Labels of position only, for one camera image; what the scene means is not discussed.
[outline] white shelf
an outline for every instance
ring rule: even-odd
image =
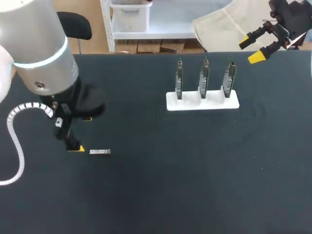
[[[195,38],[192,21],[216,11],[232,0],[153,0],[147,32],[121,32],[112,20],[114,39]]]

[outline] white cable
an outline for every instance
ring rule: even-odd
[[[29,103],[21,104],[21,105],[15,107],[9,113],[9,116],[6,120],[6,125],[7,125],[7,128],[9,130],[9,134],[10,134],[10,136],[14,142],[14,145],[16,147],[18,155],[19,155],[19,170],[13,178],[8,179],[8,180],[4,180],[4,181],[0,181],[0,186],[9,185],[9,184],[16,182],[21,177],[21,175],[23,174],[23,171],[25,168],[24,153],[23,153],[23,149],[21,148],[18,137],[16,136],[16,133],[14,131],[13,120],[14,120],[14,117],[19,112],[26,110],[26,109],[30,109],[30,108],[42,109],[50,118],[52,118],[52,116],[53,116],[53,110],[50,107],[48,107],[47,105],[38,103],[38,102],[29,102]]]

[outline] yellow clamp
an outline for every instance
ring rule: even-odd
[[[248,60],[251,64],[254,64],[257,62],[265,61],[267,59],[264,57],[263,53],[260,50],[258,50],[253,55],[249,56]]]
[[[79,150],[68,150],[68,152],[84,152],[84,147],[82,145],[80,145]]]

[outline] black table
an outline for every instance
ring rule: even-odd
[[[207,54],[219,89],[229,53]],[[1,234],[305,234],[312,232],[310,52],[249,65],[233,53],[238,110],[168,112],[180,55],[77,56],[83,80],[106,94],[105,115],[77,121],[87,149],[68,153],[40,110],[17,116],[24,174],[0,187]],[[196,90],[204,54],[182,55]],[[17,104],[38,101],[15,78],[0,105],[0,178],[18,156],[6,130]]]

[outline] white stand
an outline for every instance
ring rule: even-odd
[[[168,111],[220,110],[237,109],[239,102],[235,90],[226,98],[221,90],[207,91],[206,99],[201,99],[198,91],[182,92],[182,100],[178,100],[176,92],[166,94]]]

